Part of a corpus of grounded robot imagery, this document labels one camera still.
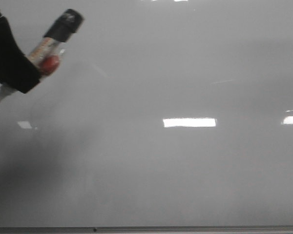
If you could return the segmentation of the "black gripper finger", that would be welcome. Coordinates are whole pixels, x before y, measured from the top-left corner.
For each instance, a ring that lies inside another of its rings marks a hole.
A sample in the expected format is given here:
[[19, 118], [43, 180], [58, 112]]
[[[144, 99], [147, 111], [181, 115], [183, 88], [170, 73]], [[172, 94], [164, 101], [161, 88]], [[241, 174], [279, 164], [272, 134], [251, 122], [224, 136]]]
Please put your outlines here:
[[26, 94], [40, 83], [41, 74], [18, 47], [9, 21], [0, 12], [0, 83]]

